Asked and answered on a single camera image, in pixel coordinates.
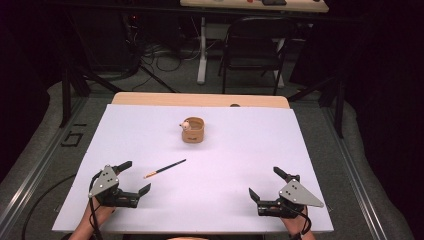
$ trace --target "human hand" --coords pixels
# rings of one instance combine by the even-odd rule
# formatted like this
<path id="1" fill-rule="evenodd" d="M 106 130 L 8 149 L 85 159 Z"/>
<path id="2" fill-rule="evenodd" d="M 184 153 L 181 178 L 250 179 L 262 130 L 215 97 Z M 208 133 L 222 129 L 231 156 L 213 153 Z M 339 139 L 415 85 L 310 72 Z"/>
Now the human hand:
<path id="1" fill-rule="evenodd" d="M 116 209 L 116 207 L 100 206 L 100 203 L 97 201 L 96 198 L 93 198 L 93 207 L 94 209 L 96 209 L 95 211 L 96 219 L 97 219 L 97 224 L 99 225 L 99 227 L 109 219 L 109 217 L 112 215 L 112 213 Z M 91 214 L 90 204 L 88 203 L 80 223 L 78 224 L 77 228 L 72 233 L 69 239 L 70 240 L 90 239 L 90 237 L 93 235 L 93 232 L 94 232 L 94 229 L 91 225 L 92 223 L 93 223 L 93 216 Z"/>
<path id="2" fill-rule="evenodd" d="M 303 208 L 302 213 L 304 215 L 308 215 L 308 208 L 305 206 Z M 289 232 L 290 236 L 294 236 L 298 233 L 301 233 L 303 229 L 308 228 L 308 221 L 301 215 L 297 215 L 295 218 L 280 218 L 281 221 L 284 223 L 284 226 L 286 226 L 287 231 Z M 311 231 L 308 231 L 303 238 L 304 240 L 314 240 L 315 237 Z"/>

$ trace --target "table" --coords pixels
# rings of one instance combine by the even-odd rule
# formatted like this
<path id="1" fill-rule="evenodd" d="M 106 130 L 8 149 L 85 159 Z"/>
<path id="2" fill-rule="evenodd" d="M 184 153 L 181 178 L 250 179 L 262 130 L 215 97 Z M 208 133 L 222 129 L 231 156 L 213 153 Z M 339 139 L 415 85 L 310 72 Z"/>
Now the table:
<path id="1" fill-rule="evenodd" d="M 228 107 L 233 104 L 241 107 Z M 189 115 L 205 120 L 202 143 L 181 140 L 178 122 Z M 231 121 L 238 116 L 249 118 Z M 261 128 L 250 127 L 264 121 Z M 146 173 L 183 158 L 187 161 L 177 167 L 143 179 Z M 119 208 L 102 231 L 284 232 L 278 218 L 257 215 L 248 193 L 252 187 L 263 200 L 274 200 L 285 185 L 272 170 L 279 163 L 288 173 L 300 174 L 303 185 L 324 202 L 297 121 L 284 97 L 118 93 L 108 105 L 53 230 L 76 227 L 88 199 L 88 184 L 99 167 L 128 160 L 133 166 L 119 175 L 119 187 L 134 192 L 151 183 L 151 190 L 140 199 L 138 208 Z M 310 207 L 309 215 L 313 231 L 333 230 L 326 207 Z"/>
<path id="2" fill-rule="evenodd" d="M 187 7 L 204 7 L 204 8 L 230 8 L 230 9 L 247 9 L 247 10 L 267 10 L 267 11 L 299 11 L 309 13 L 326 13 L 328 12 L 328 6 L 324 1 L 315 2 L 313 0 L 288 0 L 287 5 L 284 6 L 265 6 L 261 1 L 253 1 L 251 3 L 246 0 L 180 0 L 181 6 Z M 206 53 L 206 35 L 207 35 L 207 23 L 205 18 L 202 18 L 201 22 L 201 48 L 200 48 L 200 63 L 199 72 L 197 75 L 197 83 L 204 84 L 206 79 L 206 64 L 207 64 L 207 53 Z M 283 77 L 280 76 L 278 80 L 278 86 L 283 87 Z"/>

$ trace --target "table leg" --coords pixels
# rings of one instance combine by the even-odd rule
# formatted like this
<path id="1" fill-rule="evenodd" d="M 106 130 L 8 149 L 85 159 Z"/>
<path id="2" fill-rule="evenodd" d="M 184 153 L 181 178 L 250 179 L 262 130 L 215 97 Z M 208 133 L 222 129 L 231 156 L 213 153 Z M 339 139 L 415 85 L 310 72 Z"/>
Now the table leg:
<path id="1" fill-rule="evenodd" d="M 199 63 L 199 72 L 197 74 L 197 83 L 204 84 L 206 77 L 206 26 L 205 18 L 202 17 L 202 24 L 200 28 L 200 63 Z"/>
<path id="2" fill-rule="evenodd" d="M 278 40 L 277 51 L 278 49 L 281 48 L 281 46 L 283 46 L 284 40 L 285 40 L 284 38 Z M 277 75 L 278 75 L 278 71 L 274 71 L 274 78 L 277 78 Z M 283 87 L 284 87 L 283 74 L 281 74 L 280 79 L 278 80 L 278 88 L 283 88 Z"/>

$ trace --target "black pen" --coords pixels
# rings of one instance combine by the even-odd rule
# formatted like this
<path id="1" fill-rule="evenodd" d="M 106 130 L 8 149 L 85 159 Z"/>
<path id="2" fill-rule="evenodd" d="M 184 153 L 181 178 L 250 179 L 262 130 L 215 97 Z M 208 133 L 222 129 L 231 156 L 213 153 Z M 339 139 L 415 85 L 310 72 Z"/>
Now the black pen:
<path id="1" fill-rule="evenodd" d="M 168 168 L 171 168 L 171 167 L 176 166 L 176 165 L 178 165 L 178 164 L 180 164 L 180 163 L 182 163 L 182 162 L 185 162 L 185 160 L 186 160 L 186 159 L 181 160 L 181 161 L 179 161 L 179 162 L 176 162 L 176 163 L 174 163 L 174 164 L 171 164 L 171 165 L 169 165 L 169 166 L 166 166 L 166 167 L 164 167 L 164 168 L 161 168 L 161 169 L 159 169 L 159 170 L 156 170 L 156 171 L 154 171 L 154 172 L 151 172 L 151 173 L 147 174 L 146 176 L 144 176 L 144 178 L 148 178 L 148 177 L 151 177 L 151 176 L 153 176 L 153 175 L 155 175 L 155 174 L 157 174 L 157 173 L 163 172 L 163 171 L 165 171 L 165 170 L 166 170 L 166 169 L 168 169 Z"/>

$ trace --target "white paper sheet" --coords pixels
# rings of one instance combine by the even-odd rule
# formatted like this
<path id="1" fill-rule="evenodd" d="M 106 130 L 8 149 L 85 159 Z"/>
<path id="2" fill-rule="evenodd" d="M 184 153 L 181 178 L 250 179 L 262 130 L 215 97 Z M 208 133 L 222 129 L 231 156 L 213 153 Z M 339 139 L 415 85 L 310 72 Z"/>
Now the white paper sheet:
<path id="1" fill-rule="evenodd" d="M 179 126 L 188 117 L 205 121 L 204 141 L 185 143 Z M 143 176 L 182 159 L 186 162 L 151 178 Z M 138 207 L 119 208 L 102 226 L 116 233 L 276 233 L 275 217 L 260 217 L 249 196 L 275 200 L 285 182 L 273 172 L 299 174 L 318 199 L 321 194 L 291 109 L 256 107 L 163 107 L 108 105 L 53 226 L 73 231 L 88 202 L 91 178 L 105 165 L 132 161 L 119 188 L 151 190 Z M 332 231 L 326 207 L 309 207 L 313 231 Z"/>

